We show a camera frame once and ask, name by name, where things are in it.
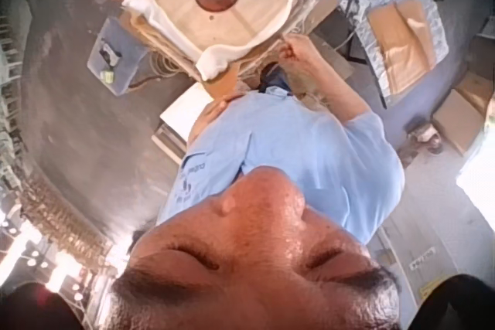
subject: closed eye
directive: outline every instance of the closed eye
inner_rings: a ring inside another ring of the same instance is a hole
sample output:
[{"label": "closed eye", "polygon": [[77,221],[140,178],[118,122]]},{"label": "closed eye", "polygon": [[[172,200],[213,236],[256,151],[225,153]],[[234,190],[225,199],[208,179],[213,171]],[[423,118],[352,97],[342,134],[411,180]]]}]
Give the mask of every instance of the closed eye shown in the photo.
[{"label": "closed eye", "polygon": [[332,260],[333,258],[337,257],[341,253],[343,253],[343,250],[341,249],[326,250],[323,253],[320,253],[312,257],[309,260],[309,262],[306,264],[306,267],[310,270],[314,270],[315,268],[324,265],[329,260]]},{"label": "closed eye", "polygon": [[220,268],[220,266],[213,262],[205,253],[191,247],[179,245],[177,247],[173,247],[172,250],[182,251],[183,253],[190,255],[209,270],[218,270]]}]

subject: sticker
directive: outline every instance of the sticker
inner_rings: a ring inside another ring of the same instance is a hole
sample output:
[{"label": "sticker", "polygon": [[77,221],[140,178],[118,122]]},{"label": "sticker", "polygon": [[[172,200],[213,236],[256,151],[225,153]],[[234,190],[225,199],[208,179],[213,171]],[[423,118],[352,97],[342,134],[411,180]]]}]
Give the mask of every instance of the sticker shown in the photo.
[{"label": "sticker", "polygon": [[435,254],[436,254],[435,247],[430,247],[420,257],[418,257],[417,259],[414,259],[409,264],[409,269],[410,270],[417,270],[418,268],[420,268],[421,265],[423,265],[424,262],[426,262],[430,257],[434,256]]},{"label": "sticker", "polygon": [[447,276],[443,275],[435,280],[428,282],[425,286],[419,288],[419,296],[421,297],[421,302],[434,291],[443,281],[447,279]]}]

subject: eyebrow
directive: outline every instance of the eyebrow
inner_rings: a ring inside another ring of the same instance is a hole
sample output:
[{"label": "eyebrow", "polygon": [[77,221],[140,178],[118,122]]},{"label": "eyebrow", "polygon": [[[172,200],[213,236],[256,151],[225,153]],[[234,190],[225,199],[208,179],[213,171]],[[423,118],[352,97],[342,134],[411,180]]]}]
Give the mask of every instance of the eyebrow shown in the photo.
[{"label": "eyebrow", "polygon": [[401,291],[398,279],[385,267],[358,272],[348,277],[337,277],[330,281],[344,284],[347,287],[365,294],[385,291],[390,287],[395,287],[397,291]]},{"label": "eyebrow", "polygon": [[204,286],[183,285],[136,268],[128,268],[111,287],[111,292],[123,301],[171,306],[192,301],[204,291]]}]

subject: hand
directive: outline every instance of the hand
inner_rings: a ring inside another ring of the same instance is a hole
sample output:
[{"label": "hand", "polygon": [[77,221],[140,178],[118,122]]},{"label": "hand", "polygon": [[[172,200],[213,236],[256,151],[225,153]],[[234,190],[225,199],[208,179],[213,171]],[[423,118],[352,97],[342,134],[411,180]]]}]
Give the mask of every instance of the hand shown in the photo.
[{"label": "hand", "polygon": [[229,103],[237,98],[244,96],[244,93],[235,92],[227,94],[221,98],[210,102],[205,106],[203,111],[201,111],[200,116],[196,119],[196,122],[189,133],[189,138],[187,139],[187,147],[193,144],[193,142],[200,136],[201,133],[207,128],[208,125],[213,123],[217,117],[224,112]]},{"label": "hand", "polygon": [[287,34],[284,45],[279,50],[280,62],[287,62],[297,70],[313,75],[315,70],[326,65],[311,39],[306,35]]}]

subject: blue object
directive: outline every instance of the blue object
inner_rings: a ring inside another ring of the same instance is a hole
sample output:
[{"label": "blue object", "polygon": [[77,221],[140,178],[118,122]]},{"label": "blue object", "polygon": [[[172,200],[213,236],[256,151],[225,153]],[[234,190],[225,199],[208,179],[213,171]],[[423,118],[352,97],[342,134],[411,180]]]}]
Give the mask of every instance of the blue object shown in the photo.
[{"label": "blue object", "polygon": [[[109,70],[109,65],[100,53],[105,43],[116,53],[121,54],[117,66],[113,68],[114,78],[112,83],[105,83],[101,80],[101,73]],[[129,33],[129,31],[124,29],[118,19],[109,17],[103,24],[94,43],[87,61],[87,68],[114,95],[120,96],[131,85],[132,79],[138,70],[139,63],[147,52],[148,48]]]},{"label": "blue object", "polygon": [[266,93],[269,87],[280,87],[289,92],[289,95],[292,95],[292,89],[287,84],[285,71],[277,63],[270,63],[261,71],[258,92]]},{"label": "blue object", "polygon": [[308,205],[367,243],[404,187],[381,119],[369,111],[342,125],[289,94],[268,87],[232,102],[186,153],[157,224],[224,191],[239,170],[268,165],[285,172]]}]

